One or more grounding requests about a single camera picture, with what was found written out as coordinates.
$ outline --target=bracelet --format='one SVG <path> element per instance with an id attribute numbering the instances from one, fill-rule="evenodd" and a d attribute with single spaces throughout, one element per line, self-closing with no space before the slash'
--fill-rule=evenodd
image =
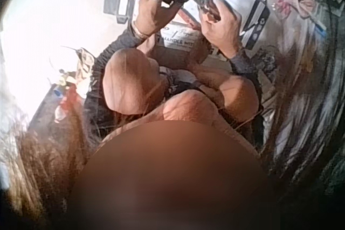
<path id="1" fill-rule="evenodd" d="M 132 29 L 133 29 L 133 32 L 134 32 L 134 36 L 140 40 L 146 40 L 149 38 L 148 35 L 146 34 L 143 34 L 139 31 L 139 29 L 136 27 L 135 25 L 135 21 L 132 21 Z"/>

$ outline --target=dark long-sleeve top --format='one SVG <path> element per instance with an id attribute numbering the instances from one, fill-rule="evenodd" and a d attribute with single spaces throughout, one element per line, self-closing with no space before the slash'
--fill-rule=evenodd
<path id="1" fill-rule="evenodd" d="M 90 90 L 86 96 L 83 114 L 83 130 L 91 148 L 97 148 L 99 143 L 116 129 L 116 113 L 108 108 L 102 85 L 106 65 L 116 51 L 136 48 L 142 43 L 143 41 L 136 38 L 132 28 L 129 27 L 99 55 L 93 66 Z M 231 59 L 231 66 L 235 74 L 252 80 L 259 91 L 256 70 L 247 56 L 234 57 Z"/>

